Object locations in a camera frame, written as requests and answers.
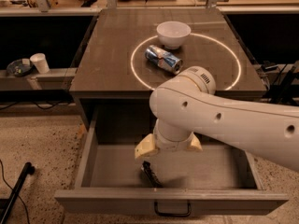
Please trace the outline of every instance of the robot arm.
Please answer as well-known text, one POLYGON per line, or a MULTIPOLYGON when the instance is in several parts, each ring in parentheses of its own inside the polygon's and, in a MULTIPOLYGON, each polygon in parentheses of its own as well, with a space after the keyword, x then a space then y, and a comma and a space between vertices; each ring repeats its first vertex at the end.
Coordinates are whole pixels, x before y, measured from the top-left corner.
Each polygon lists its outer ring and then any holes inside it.
POLYGON ((299 172, 298 108, 224 99, 214 90, 212 75, 201 67, 158 87, 149 99, 158 118, 154 135, 137 146, 135 156, 199 150, 193 133, 200 133, 299 172))

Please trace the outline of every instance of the open drawer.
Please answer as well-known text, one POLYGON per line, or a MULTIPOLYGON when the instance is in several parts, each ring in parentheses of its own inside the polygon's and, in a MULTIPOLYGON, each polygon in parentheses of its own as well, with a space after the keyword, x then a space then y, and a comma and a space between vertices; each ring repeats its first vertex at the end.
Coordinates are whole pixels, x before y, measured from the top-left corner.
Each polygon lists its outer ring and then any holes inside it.
POLYGON ((134 148, 154 125, 148 100, 101 100, 93 113, 74 189, 57 190, 67 212, 126 215, 265 215, 288 201, 263 190, 249 153, 199 136, 203 152, 146 158, 163 188, 153 188, 134 148))

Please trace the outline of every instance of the terrazzo floor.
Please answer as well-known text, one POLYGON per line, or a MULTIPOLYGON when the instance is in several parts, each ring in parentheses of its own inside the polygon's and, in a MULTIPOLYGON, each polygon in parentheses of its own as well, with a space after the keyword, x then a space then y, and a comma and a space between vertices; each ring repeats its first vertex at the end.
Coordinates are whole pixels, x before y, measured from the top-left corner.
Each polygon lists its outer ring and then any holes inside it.
MULTIPOLYGON (((55 201, 57 189, 72 187, 83 147, 85 130, 76 110, 56 106, 40 110, 34 105, 18 105, 0 110, 0 159, 5 179, 13 186, 23 165, 31 162, 36 171, 28 175, 21 197, 27 205, 32 224, 74 223, 186 223, 186 224, 298 224, 299 174, 269 161, 255 159, 266 190, 287 193, 290 200, 267 216, 147 217, 124 215, 82 215, 66 213, 55 201)), ((0 198, 10 189, 0 178, 0 198)), ((27 223, 25 209, 18 199, 8 224, 27 223)))

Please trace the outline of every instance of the paper cup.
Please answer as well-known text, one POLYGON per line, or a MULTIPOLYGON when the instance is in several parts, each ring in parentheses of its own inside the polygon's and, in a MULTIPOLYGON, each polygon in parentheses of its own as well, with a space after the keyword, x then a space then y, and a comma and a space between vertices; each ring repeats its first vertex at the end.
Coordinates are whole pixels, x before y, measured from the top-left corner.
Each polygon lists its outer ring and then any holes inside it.
POLYGON ((30 57, 30 61, 35 65, 39 73, 49 72, 49 66, 45 54, 43 53, 34 54, 32 57, 30 57))

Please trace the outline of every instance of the countertop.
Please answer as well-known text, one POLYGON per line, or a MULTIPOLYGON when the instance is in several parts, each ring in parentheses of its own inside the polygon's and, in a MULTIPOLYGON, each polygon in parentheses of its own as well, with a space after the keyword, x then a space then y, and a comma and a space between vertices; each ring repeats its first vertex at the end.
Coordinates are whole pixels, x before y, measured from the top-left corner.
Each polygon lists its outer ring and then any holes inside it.
POLYGON ((150 91, 173 77, 144 56, 147 46, 163 48, 156 27, 183 21, 192 28, 186 43, 171 52, 183 69, 202 66, 225 97, 261 97, 265 88, 233 32, 217 9, 104 9, 71 86, 77 97, 149 97, 150 91))

